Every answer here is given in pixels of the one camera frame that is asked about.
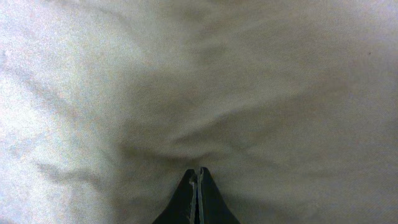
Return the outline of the khaki shorts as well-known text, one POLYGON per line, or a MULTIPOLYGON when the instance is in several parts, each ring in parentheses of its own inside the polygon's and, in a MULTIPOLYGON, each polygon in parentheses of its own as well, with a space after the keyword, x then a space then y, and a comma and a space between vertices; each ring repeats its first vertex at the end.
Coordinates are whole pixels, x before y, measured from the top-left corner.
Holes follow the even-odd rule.
POLYGON ((1 222, 397 222, 396 1, 2 1, 1 222))

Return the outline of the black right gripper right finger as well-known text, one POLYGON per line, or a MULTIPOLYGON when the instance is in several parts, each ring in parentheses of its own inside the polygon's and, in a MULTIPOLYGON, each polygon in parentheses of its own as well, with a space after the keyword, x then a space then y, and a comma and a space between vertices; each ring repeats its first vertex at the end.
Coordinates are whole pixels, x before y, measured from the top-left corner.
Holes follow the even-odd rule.
POLYGON ((198 176, 198 214, 199 224, 240 224, 206 167, 200 168, 198 176))

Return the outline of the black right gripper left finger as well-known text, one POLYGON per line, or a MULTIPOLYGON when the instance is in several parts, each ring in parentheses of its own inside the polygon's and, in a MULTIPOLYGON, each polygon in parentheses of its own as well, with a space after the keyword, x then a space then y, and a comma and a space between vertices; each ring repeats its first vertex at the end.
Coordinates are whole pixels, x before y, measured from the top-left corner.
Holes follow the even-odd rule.
POLYGON ((172 198, 153 224, 195 224, 197 204, 197 175, 188 169, 172 198))

